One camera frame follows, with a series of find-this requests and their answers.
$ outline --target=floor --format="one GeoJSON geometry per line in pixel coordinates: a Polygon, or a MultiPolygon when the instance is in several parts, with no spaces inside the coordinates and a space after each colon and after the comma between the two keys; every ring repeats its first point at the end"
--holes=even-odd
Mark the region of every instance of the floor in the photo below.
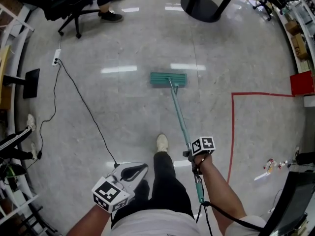
{"type": "MultiPolygon", "coordinates": [[[[213,0],[219,4],[222,0],[213,0]]],[[[191,139],[213,136],[213,160],[240,197],[248,214],[268,219],[275,194],[284,185],[286,168],[254,180],[264,173],[269,158],[292,158],[305,128],[302,98],[266,95],[234,97],[232,144],[232,92],[291,94],[294,74],[291,50],[282,26],[268,22],[248,0],[233,0],[221,19],[199,22],[181,10],[180,0],[124,0],[113,4],[124,14],[118,24],[100,23],[96,14],[80,18],[82,38],[74,23],[64,29],[61,59],[89,105],[108,147],[119,162],[145,162],[152,186],[155,141],[163,132],[170,141],[169,154],[177,178],[191,198],[194,214],[198,200],[193,175],[182,157],[185,142],[168,89],[151,88],[149,74],[187,73],[188,85],[178,96],[191,139]]],[[[37,98],[17,102],[18,126],[27,113],[40,124],[53,114],[53,86],[58,67],[51,63],[59,47],[57,29],[62,20],[47,22],[37,9],[29,24],[29,39],[21,67],[22,76],[40,68],[37,98]]],[[[42,216],[63,235],[93,206],[91,189],[113,169],[96,126],[71,80],[61,70],[56,87],[57,112],[43,124],[43,157],[28,172],[44,206],[42,216]]],[[[39,132],[31,141],[41,146],[39,132]]],[[[214,235],[220,235],[212,213],[214,235]]],[[[198,223],[209,235],[205,216],[198,223]]]]}

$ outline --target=tiled floor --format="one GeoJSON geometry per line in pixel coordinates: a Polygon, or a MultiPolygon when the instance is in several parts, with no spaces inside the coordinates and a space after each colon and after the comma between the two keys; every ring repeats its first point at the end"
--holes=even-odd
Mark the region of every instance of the tiled floor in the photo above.
{"type": "MultiPolygon", "coordinates": [[[[107,141],[120,162],[141,161],[150,166],[160,132],[170,141],[177,165],[185,162],[181,134],[170,92],[153,89],[151,71],[185,72],[188,85],[179,101],[192,139],[214,136],[214,163],[227,178],[231,153],[232,92],[260,91],[290,94],[294,64],[286,36],[277,20],[266,21],[247,0],[233,0],[221,19],[199,22],[180,10],[180,0],[124,0],[113,4],[124,14],[117,24],[103,24],[96,14],[80,18],[82,38],[74,23],[64,29],[61,59],[76,81],[107,141]]],[[[25,52],[22,75],[40,68],[37,98],[18,101],[20,128],[28,112],[40,124],[53,113],[52,67],[62,20],[47,22],[37,9],[29,24],[35,28],[25,52]]],[[[93,205],[91,188],[113,169],[88,111],[62,70],[58,79],[57,113],[42,127],[43,157],[29,176],[44,206],[43,217],[65,234],[93,205]]],[[[248,214],[266,214],[287,175],[283,169],[254,181],[269,158],[291,158],[302,139],[305,112],[300,98],[237,96],[234,99],[235,141],[230,184],[248,214]]],[[[39,132],[30,141],[41,145],[39,132]]],[[[190,166],[176,167],[187,188],[192,209],[198,200],[190,166]]],[[[219,235],[212,213],[210,223],[219,235]]],[[[205,217],[198,223],[208,235],[205,217]]]]}

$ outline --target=green mop head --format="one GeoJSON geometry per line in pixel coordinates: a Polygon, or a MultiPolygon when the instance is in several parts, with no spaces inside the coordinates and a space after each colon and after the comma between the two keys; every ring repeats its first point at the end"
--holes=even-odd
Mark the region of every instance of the green mop head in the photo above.
{"type": "Polygon", "coordinates": [[[169,82],[171,80],[173,86],[184,87],[187,82],[187,74],[185,73],[150,73],[150,84],[171,87],[169,82]]]}

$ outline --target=red tape line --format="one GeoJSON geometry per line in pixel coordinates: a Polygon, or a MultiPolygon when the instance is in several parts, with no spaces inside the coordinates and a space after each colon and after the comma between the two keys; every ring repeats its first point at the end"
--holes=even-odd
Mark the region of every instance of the red tape line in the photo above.
{"type": "Polygon", "coordinates": [[[233,153],[234,153],[234,129],[235,129],[234,96],[240,96],[240,95],[266,95],[266,96],[291,97],[291,98],[294,97],[294,95],[291,95],[291,94],[278,94],[278,93],[267,93],[267,92],[233,92],[233,93],[231,93],[231,100],[232,100],[232,142],[231,142],[231,157],[230,157],[230,166],[229,166],[228,175],[227,175],[227,183],[230,182],[232,164],[233,164],[233,153]]]}

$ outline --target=white shirt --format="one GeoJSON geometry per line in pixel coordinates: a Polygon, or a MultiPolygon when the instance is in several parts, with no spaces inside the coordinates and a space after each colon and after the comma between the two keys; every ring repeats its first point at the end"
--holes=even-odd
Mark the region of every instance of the white shirt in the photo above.
{"type": "MultiPolygon", "coordinates": [[[[264,227],[266,222],[257,216],[242,218],[264,227]]],[[[233,222],[225,236],[257,236],[259,232],[233,222]]],[[[171,210],[142,210],[119,220],[110,236],[200,236],[194,219],[187,214],[171,210]]]]}

